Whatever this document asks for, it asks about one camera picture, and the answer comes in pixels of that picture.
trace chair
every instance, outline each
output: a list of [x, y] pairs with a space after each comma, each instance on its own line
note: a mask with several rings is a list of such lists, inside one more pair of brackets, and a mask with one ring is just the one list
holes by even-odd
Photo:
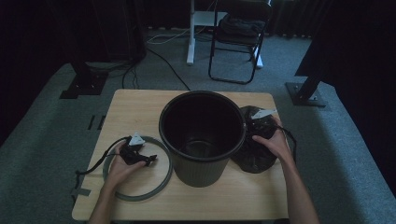
[[[257, 61], [260, 56], [260, 51], [262, 48], [262, 41], [264, 39], [265, 28], [268, 24], [268, 21], [272, 15], [272, 8], [265, 0], [217, 0], [215, 5], [215, 20], [213, 27], [213, 35], [212, 35], [212, 45], [210, 50], [210, 60], [209, 60], [209, 70], [208, 74], [210, 78], [216, 81], [225, 81], [232, 82], [238, 84], [248, 84], [254, 78], [254, 74], [257, 68]], [[263, 27], [258, 31], [258, 33], [254, 36], [246, 36], [240, 34], [230, 34], [230, 32], [226, 33], [224, 29], [221, 28], [220, 24], [223, 21], [218, 22], [219, 12], [227, 12], [228, 15], [231, 15], [233, 18], [238, 18], [244, 21], [263, 21]], [[231, 49], [231, 48], [217, 48], [216, 43], [220, 42], [225, 45], [238, 45], [238, 46], [246, 46], [248, 51], [239, 50], [239, 49]], [[212, 76], [212, 63], [213, 57], [215, 55], [215, 50], [228, 50], [234, 52], [242, 52], [249, 53], [250, 59], [254, 60], [253, 62], [253, 71], [251, 73], [250, 79], [247, 81], [244, 80], [233, 80], [227, 78], [220, 78]]]

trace black bucket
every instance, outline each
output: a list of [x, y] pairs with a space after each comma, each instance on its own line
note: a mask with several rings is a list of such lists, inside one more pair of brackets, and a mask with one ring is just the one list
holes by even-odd
[[220, 178], [246, 134], [239, 107], [212, 91], [177, 96], [163, 109], [159, 126], [178, 178], [199, 188]]

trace gray carpet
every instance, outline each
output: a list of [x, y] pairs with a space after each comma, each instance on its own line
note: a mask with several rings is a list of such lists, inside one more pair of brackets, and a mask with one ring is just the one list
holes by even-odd
[[[148, 47], [172, 64], [193, 91], [269, 92], [274, 96], [284, 126], [298, 141], [298, 168], [322, 223], [396, 223], [395, 198], [333, 87], [324, 83], [318, 87], [325, 108], [291, 102], [285, 83], [304, 82], [304, 77], [294, 73], [309, 39], [266, 38], [262, 47], [264, 68], [257, 70], [252, 83], [243, 86], [208, 77], [210, 43], [206, 38], [197, 36], [193, 66], [186, 65], [187, 38]], [[221, 72], [227, 62], [219, 63], [221, 76], [248, 76], [249, 72]], [[122, 63], [90, 65], [109, 69]], [[59, 99], [75, 75], [70, 64], [54, 74], [1, 147], [0, 223], [78, 223], [71, 217], [74, 172], [87, 169], [100, 121], [114, 91], [122, 87], [127, 68], [110, 72], [101, 95], [76, 100]], [[135, 79], [132, 72], [127, 74], [126, 89], [186, 90], [168, 64], [149, 51], [135, 73]]]

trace person's left hand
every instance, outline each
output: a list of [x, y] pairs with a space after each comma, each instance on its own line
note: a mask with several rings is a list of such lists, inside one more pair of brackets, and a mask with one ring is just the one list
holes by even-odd
[[131, 173], [146, 165], [145, 161], [140, 161], [133, 165], [126, 164], [124, 159], [120, 156], [120, 150], [124, 144], [125, 142], [118, 143], [116, 145], [116, 156], [111, 164], [110, 171], [106, 179], [106, 182], [113, 184], [115, 187], [126, 180]]

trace wooden table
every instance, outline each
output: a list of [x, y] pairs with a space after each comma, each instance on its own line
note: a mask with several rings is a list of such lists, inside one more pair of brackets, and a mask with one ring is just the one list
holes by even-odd
[[[123, 136], [140, 135], [161, 139], [159, 117], [164, 106], [184, 91], [116, 91], [106, 121], [92, 154], [89, 168], [106, 149]], [[239, 106], [255, 105], [276, 108], [268, 93], [219, 92]], [[146, 144], [141, 154], [157, 154], [158, 160], [138, 170], [120, 188], [128, 195], [141, 195], [157, 187], [164, 179], [169, 160], [159, 147]], [[88, 220], [104, 180], [103, 165], [86, 175], [82, 189], [89, 196], [78, 195], [73, 218]], [[229, 161], [220, 179], [205, 188], [190, 187], [175, 173], [168, 185], [157, 195], [142, 202], [117, 199], [114, 220], [265, 220], [288, 217], [286, 185], [279, 161], [261, 174], [243, 172]]]

